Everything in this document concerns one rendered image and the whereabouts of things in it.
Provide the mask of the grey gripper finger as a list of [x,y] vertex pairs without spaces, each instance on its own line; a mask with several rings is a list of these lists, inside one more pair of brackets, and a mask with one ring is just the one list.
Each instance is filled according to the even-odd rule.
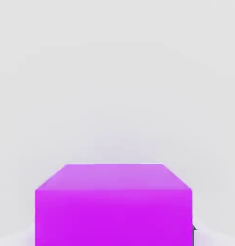
[[235,246],[235,238],[209,229],[199,219],[193,220],[194,246]]

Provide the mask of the small purple cube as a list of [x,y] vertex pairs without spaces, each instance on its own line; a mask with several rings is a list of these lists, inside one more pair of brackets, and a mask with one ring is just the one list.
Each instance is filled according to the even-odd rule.
[[161,164],[68,164],[35,190],[35,246],[193,246],[192,190]]

